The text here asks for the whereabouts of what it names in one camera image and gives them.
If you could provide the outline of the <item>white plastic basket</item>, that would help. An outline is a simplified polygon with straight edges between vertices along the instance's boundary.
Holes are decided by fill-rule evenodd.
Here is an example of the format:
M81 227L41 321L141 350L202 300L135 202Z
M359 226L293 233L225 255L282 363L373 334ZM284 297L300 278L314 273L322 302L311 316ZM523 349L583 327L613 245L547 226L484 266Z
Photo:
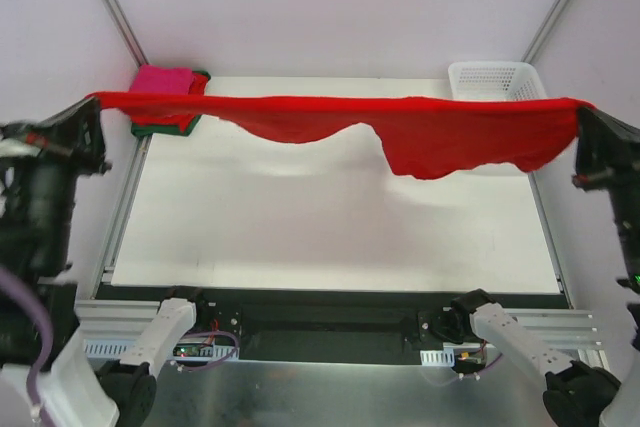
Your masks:
M536 69L524 62L465 61L448 68L452 98L458 101L524 101L545 99Z

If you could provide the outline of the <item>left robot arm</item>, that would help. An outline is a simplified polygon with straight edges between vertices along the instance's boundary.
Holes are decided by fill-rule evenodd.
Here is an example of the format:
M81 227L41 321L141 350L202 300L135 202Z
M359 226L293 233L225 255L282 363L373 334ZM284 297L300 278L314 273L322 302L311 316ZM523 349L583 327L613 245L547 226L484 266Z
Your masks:
M110 169L97 98L41 122L1 128L1 376L38 426L140 426L178 341L212 313L172 292L135 343L94 369L76 314L75 283L58 283L77 183Z

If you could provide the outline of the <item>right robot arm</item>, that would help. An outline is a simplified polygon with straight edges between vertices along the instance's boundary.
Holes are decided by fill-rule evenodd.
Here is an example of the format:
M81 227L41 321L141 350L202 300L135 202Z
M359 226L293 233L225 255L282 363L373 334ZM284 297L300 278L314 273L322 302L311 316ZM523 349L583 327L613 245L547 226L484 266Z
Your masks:
M639 290L639 130L602 111L578 112L574 185L605 190L627 275L618 284ZM624 381L600 367L553 349L525 329L487 292L455 298L430 323L435 337L453 344L486 341L526 375L546 385L544 406L558 426L636 426L639 423L639 365Z

